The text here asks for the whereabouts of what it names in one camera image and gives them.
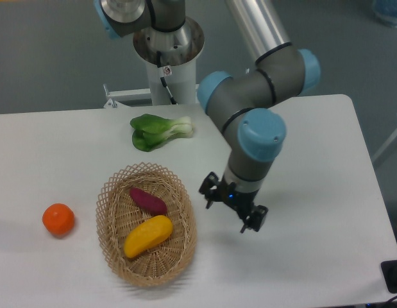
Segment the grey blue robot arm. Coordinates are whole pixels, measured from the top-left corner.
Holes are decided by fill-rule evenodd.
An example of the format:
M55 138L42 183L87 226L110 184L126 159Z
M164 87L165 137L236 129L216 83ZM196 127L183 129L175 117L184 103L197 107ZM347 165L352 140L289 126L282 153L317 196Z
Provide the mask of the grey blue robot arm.
M254 200L282 149L286 127L271 107L319 82L317 58L296 49L270 1L228 1L255 63L240 78L217 71L196 81L204 46L200 25L186 16L184 1L96 1L112 38L133 35L146 65L154 105L200 103L231 148L221 178L210 173L200 187L208 204L233 209L244 230L258 231L267 209Z

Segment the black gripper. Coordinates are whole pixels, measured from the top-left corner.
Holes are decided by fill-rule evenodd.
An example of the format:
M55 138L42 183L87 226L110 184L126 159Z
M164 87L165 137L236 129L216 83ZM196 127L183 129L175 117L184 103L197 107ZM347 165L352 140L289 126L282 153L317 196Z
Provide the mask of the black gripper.
M233 209L244 224L240 233L246 230L258 232L265 223L268 208L263 205L254 204L254 199L258 190L252 192L239 192L236 190L234 182L227 184L221 183L221 194L218 190L220 181L214 172L210 172L203 180L199 193L204 196L207 201L206 209L209 209L214 202L222 201L224 204Z

